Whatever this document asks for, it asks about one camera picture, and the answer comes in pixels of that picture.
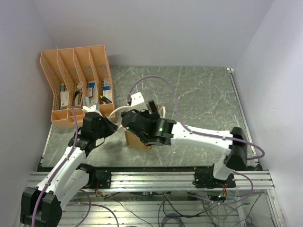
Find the watermelon print canvas bag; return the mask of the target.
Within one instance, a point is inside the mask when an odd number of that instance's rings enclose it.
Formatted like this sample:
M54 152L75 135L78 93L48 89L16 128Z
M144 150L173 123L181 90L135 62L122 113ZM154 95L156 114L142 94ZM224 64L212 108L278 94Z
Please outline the watermelon print canvas bag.
M160 114L161 117L166 116L166 108L161 105L156 105L158 113ZM130 106L121 106L116 108L114 111L111 112L109 115L109 118L111 118L117 111L120 110L126 110L129 109ZM125 129L125 144L131 148L139 149L139 150L145 150L145 151L150 151L151 146L146 146L143 142L140 141L140 139L134 135L132 132L129 132Z

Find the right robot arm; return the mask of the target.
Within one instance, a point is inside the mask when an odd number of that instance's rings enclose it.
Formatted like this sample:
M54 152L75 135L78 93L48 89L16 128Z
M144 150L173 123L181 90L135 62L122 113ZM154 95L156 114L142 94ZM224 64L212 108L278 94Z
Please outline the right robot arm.
M154 102L150 109L130 108L121 113L121 125L136 135L146 146L171 146L184 143L221 152L221 158L206 170L197 170L193 185L196 188L222 187L234 171L247 168L247 145L243 130L213 131L184 125L172 119L161 118Z

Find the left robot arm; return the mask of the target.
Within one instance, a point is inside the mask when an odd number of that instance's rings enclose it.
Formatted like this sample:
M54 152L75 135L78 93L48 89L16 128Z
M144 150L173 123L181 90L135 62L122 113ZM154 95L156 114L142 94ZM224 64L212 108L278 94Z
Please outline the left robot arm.
M51 172L35 187L27 187L21 196L20 222L31 227L56 227L71 198L82 187L96 184L95 168L84 163L97 147L98 139L114 134L118 126L99 112L87 112L81 127Z

